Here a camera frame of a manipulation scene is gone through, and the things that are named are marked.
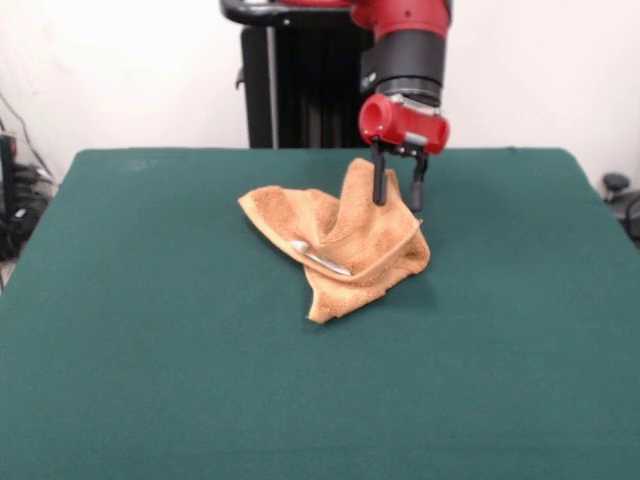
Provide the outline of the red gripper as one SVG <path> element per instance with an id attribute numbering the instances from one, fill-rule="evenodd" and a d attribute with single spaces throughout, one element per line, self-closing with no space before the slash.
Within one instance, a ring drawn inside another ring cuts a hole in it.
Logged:
<path id="1" fill-rule="evenodd" d="M 427 154 L 438 155 L 445 149 L 450 136 L 448 120 L 437 108 L 401 94 L 376 93 L 360 108 L 358 126 L 362 139 L 371 145 L 373 202 L 376 205 L 386 203 L 385 158 L 380 145 L 400 147 L 402 154 L 420 153 L 416 156 L 411 182 L 410 208 L 421 211 Z"/>

